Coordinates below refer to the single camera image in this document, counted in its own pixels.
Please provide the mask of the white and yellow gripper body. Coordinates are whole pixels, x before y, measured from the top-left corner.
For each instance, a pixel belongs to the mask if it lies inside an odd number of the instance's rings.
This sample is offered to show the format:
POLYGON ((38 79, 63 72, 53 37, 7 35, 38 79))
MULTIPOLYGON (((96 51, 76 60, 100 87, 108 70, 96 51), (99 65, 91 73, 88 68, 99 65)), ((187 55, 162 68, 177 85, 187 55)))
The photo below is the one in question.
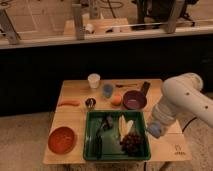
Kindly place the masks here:
POLYGON ((162 134, 165 134, 168 127, 172 124, 172 118, 164 114, 150 115, 147 121, 147 127, 152 122, 159 122, 162 128, 162 134))

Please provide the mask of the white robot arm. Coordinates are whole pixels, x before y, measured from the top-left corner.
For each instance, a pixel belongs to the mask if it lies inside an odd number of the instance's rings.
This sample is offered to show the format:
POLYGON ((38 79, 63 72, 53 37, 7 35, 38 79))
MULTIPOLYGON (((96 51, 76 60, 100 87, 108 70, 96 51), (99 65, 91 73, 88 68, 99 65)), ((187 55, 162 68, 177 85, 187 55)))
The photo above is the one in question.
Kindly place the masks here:
POLYGON ((202 78, 196 73, 185 73, 166 79, 162 96, 153 106, 146 130, 155 138, 164 136, 184 110, 191 112, 213 127, 213 100, 201 93, 202 78))

